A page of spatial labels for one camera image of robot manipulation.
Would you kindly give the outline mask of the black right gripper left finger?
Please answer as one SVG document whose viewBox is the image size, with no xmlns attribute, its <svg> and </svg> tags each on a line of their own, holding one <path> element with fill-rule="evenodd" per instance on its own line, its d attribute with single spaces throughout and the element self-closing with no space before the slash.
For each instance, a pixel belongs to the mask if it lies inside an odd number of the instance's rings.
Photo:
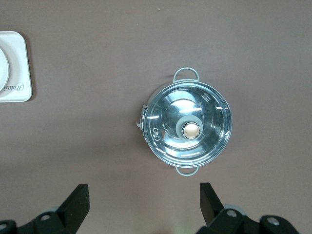
<svg viewBox="0 0 312 234">
<path fill-rule="evenodd" d="M 2 234 L 75 234 L 89 213 L 89 188 L 79 184 L 55 210 L 39 214 L 30 222 L 17 226 L 14 220 L 2 220 Z"/>
</svg>

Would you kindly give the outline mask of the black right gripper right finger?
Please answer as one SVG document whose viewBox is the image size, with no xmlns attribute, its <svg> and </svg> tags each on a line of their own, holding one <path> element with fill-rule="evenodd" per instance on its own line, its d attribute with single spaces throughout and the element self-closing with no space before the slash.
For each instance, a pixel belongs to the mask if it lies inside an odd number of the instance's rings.
<svg viewBox="0 0 312 234">
<path fill-rule="evenodd" d="M 206 225 L 198 234 L 297 234 L 286 219 L 264 215 L 258 222 L 236 208 L 226 208 L 209 182 L 200 184 L 200 208 Z"/>
</svg>

